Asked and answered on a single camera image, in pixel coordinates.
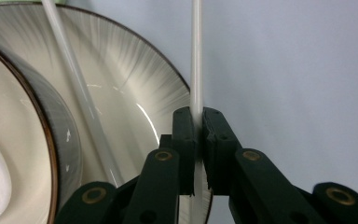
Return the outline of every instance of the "white rod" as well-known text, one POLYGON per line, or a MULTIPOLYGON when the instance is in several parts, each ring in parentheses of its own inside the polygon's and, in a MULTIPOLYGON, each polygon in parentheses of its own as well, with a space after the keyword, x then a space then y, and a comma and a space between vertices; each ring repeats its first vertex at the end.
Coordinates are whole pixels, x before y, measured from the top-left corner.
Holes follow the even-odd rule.
MULTIPOLYGON (((196 136, 201 138, 202 110, 203 110, 203 88, 202 88, 202 25, 201 25, 201 0, 193 0, 192 9, 192 58, 191 58, 191 83, 190 83, 190 112, 196 126, 196 136)), ((194 171, 194 193, 191 200, 191 223, 204 223, 203 212, 203 165, 202 154, 198 147, 196 153, 196 164, 194 171)))
POLYGON ((202 124, 202 25, 201 0, 193 0, 192 24, 192 61, 190 83, 190 111, 193 121, 200 127, 202 124))
POLYGON ((117 168, 117 163, 114 160, 110 147, 108 145, 106 136, 103 132, 103 126, 96 112, 95 105, 89 93, 86 81, 81 73, 80 67, 77 63, 75 54, 69 44, 66 33, 63 29, 62 20, 58 14, 57 8, 53 0, 42 0, 51 28, 54 32, 57 43, 60 47, 62 57, 65 64, 70 71, 69 77, 72 80, 76 97, 80 103, 83 116, 86 119, 92 140, 97 147, 98 155, 103 164, 104 172, 108 181, 116 187, 124 184, 124 180, 117 168))

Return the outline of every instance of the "plate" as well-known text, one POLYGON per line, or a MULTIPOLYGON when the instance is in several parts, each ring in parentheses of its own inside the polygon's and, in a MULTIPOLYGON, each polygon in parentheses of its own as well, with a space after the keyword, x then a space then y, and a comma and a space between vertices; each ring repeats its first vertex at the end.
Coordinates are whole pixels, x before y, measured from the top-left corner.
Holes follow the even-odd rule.
MULTIPOLYGON (((59 13, 119 172, 129 181, 140 174, 146 155, 158 148, 159 137, 172 133, 172 112, 189 106, 188 87, 157 49, 123 25, 72 7, 59 7, 59 13)), ((68 105, 83 147, 83 183, 106 181, 41 5, 0 6, 0 49, 31 65, 68 105)), ((203 192, 206 217, 211 197, 203 192)), ((189 198, 181 197, 180 206, 179 220, 187 223, 189 198)))
POLYGON ((3 54, 0 50, 0 57, 17 71, 17 77, 30 88, 29 91, 40 105, 40 113, 47 118, 57 154, 58 204, 61 208, 81 184, 82 151, 74 118, 54 87, 30 64, 10 51, 3 54))
POLYGON ((0 152, 12 186, 0 223, 46 223, 58 193, 53 142, 40 105, 16 75, 0 57, 0 152))

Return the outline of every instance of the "white background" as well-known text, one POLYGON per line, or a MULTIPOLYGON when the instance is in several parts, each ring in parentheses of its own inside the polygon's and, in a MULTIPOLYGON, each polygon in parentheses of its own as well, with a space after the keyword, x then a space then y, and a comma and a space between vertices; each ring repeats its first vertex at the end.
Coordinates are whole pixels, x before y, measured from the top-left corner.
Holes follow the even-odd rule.
MULTIPOLYGON (((128 26, 190 80, 191 1, 69 0, 128 26)), ((358 1, 203 2, 205 105, 296 186, 358 192, 358 1)), ((226 198, 210 223, 232 223, 226 198)))

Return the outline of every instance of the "stacked plates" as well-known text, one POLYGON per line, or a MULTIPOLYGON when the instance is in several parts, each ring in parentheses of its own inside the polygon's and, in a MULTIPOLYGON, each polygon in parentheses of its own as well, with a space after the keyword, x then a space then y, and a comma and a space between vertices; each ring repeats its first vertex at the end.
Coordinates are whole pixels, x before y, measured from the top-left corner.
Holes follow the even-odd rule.
MULTIPOLYGON (((59 13, 117 167, 124 180, 129 181, 140 174, 146 155, 158 148, 160 135, 172 132, 172 112, 189 105, 188 87, 161 53, 126 27, 72 7, 59 7, 59 13)), ((82 183, 106 181, 68 71, 41 5, 0 6, 0 53, 24 73, 36 96, 40 99, 46 95, 59 96, 62 99, 60 104, 68 108, 70 113, 65 114, 70 116, 65 120, 73 116, 77 131, 60 133, 60 136, 66 141, 67 138, 76 138, 75 133, 78 132, 82 148, 80 154, 83 156, 82 183), (48 85, 39 88, 40 83, 48 85)), ((41 102, 46 102, 41 103, 46 111, 57 105, 54 100, 42 99, 41 102)), ((61 114, 53 110, 50 118, 61 114)), ((59 153, 60 146, 64 144, 55 144, 59 153)), ((73 151, 76 151, 74 147, 66 150, 67 154, 62 158, 71 158, 73 151)), ((59 163, 60 174, 63 175, 66 174, 64 171, 75 168, 73 164, 61 163, 60 160, 59 163)), ((72 178, 67 185, 62 185, 65 179, 59 180, 61 192, 71 188, 68 186, 76 185, 72 178)), ((203 197, 203 212, 207 216, 210 192, 205 190, 203 197)), ((60 194, 59 200, 61 206, 67 200, 67 194, 60 194)), ((181 197, 180 206, 180 222, 187 223, 191 216, 189 198, 181 197)), ((26 222, 41 223, 46 220, 18 223, 26 222)))

